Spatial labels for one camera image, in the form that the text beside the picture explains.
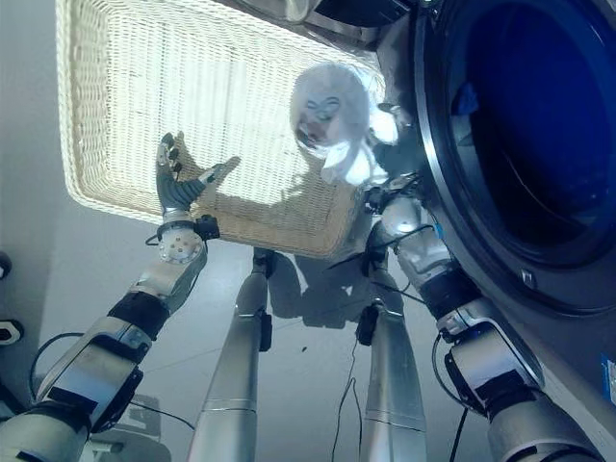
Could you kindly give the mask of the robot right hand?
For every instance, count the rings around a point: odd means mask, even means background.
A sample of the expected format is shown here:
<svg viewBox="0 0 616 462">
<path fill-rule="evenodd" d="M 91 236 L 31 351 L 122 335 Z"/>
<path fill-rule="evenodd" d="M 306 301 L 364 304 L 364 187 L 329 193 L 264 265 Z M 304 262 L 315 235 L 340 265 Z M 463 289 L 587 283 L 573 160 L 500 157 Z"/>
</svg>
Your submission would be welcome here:
<svg viewBox="0 0 616 462">
<path fill-rule="evenodd" d="M 376 165 L 385 172 L 381 183 L 373 181 L 365 192 L 365 205 L 369 209 L 383 208 L 399 194 L 408 195 L 416 189 L 420 178 L 421 156 L 413 142 L 386 144 L 378 142 L 372 146 Z"/>
</svg>

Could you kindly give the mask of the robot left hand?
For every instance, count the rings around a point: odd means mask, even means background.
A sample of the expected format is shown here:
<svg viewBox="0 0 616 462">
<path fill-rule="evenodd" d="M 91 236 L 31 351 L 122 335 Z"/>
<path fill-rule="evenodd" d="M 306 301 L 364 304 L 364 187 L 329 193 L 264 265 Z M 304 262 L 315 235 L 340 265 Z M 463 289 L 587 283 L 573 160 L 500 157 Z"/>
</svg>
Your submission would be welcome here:
<svg viewBox="0 0 616 462">
<path fill-rule="evenodd" d="M 179 154 L 176 138 L 171 133 L 164 134 L 156 151 L 156 188 L 163 215 L 188 212 L 206 188 L 227 170 L 227 164 L 216 164 L 193 179 L 178 180 Z"/>
</svg>

